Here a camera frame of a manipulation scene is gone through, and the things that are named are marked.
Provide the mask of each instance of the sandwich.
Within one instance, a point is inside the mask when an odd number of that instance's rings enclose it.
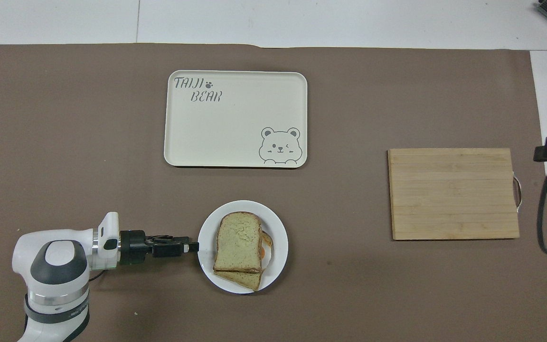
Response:
[[[272,240],[261,230],[261,220],[250,212],[232,212],[221,220],[217,233],[215,275],[257,291],[263,268],[261,258]]]

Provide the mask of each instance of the plate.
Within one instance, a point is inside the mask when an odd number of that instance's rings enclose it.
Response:
[[[173,72],[166,162],[178,167],[300,167],[308,157],[307,87],[298,72]]]
[[[286,235],[286,229],[284,229],[282,221],[280,221],[275,212],[263,204],[253,201],[241,200],[223,204],[204,221],[198,236],[198,258],[204,274],[213,284],[223,290],[233,294],[251,294],[254,291],[250,290],[250,288],[245,288],[232,281],[223,279],[215,275],[212,270],[212,266],[215,264],[215,255],[217,254],[217,231],[219,230],[221,219],[226,214],[236,211],[252,212],[258,216],[261,219],[261,229],[272,238],[271,258],[261,276],[259,290],[263,290],[263,288],[271,285],[282,272],[288,256],[288,236]]]

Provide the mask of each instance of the brown paper mat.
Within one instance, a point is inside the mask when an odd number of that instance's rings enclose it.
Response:
[[[306,164],[168,165],[166,86],[177,69],[301,72]],[[0,341],[22,334],[26,288],[11,270],[21,234],[93,228],[115,210],[121,229],[197,238],[212,210],[240,199],[286,225],[278,281],[237,296],[215,288],[196,256],[121,266],[91,284],[77,340],[547,341],[537,108],[521,51],[0,46]],[[408,147],[510,148],[520,238],[392,241],[386,151]]]

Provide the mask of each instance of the white table surface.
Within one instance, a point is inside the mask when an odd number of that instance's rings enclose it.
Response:
[[[547,136],[535,0],[0,0],[0,44],[135,42],[530,50]]]

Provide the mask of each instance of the bear face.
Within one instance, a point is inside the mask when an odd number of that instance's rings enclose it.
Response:
[[[275,164],[286,164],[287,162],[297,164],[303,154],[299,146],[299,130],[289,128],[286,132],[274,131],[271,127],[263,128],[261,131],[263,143],[259,149],[259,155],[264,160]]]

